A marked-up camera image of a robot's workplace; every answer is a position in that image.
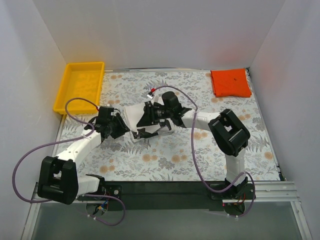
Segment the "white t-shirt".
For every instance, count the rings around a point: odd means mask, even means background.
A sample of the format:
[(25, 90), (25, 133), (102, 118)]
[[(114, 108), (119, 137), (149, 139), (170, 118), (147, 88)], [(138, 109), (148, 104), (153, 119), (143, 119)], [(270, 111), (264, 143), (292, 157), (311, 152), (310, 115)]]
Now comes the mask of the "white t-shirt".
[(124, 108), (125, 121), (133, 143), (175, 132), (176, 128), (170, 119), (160, 120), (160, 122), (152, 124), (151, 118), (145, 113), (146, 104), (147, 102), (144, 102)]

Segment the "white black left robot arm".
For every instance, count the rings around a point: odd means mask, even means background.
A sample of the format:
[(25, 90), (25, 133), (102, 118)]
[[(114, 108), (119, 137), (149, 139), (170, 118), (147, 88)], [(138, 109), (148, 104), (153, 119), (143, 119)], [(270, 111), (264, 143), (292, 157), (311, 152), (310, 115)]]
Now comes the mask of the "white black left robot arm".
[(42, 160), (37, 194), (41, 198), (70, 205), (78, 196), (90, 194), (95, 200), (106, 196), (102, 176), (87, 174), (78, 176), (78, 168), (87, 155), (105, 139), (123, 136), (130, 129), (118, 110), (101, 106), (82, 131), (79, 140), (54, 157)]

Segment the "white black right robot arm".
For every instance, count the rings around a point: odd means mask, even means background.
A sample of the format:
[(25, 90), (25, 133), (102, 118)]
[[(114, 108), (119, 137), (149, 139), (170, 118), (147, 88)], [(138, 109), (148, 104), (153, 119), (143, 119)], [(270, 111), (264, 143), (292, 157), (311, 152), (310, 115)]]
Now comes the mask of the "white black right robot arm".
[(172, 91), (165, 92), (161, 97), (163, 103), (145, 102), (143, 115), (136, 126), (153, 126), (170, 119), (177, 127), (210, 131), (225, 155), (227, 172), (222, 184), (209, 185), (204, 178), (200, 180), (214, 194), (232, 199), (244, 196), (248, 186), (244, 155), (251, 135), (235, 113), (230, 109), (207, 113), (199, 112), (197, 108), (183, 107)]

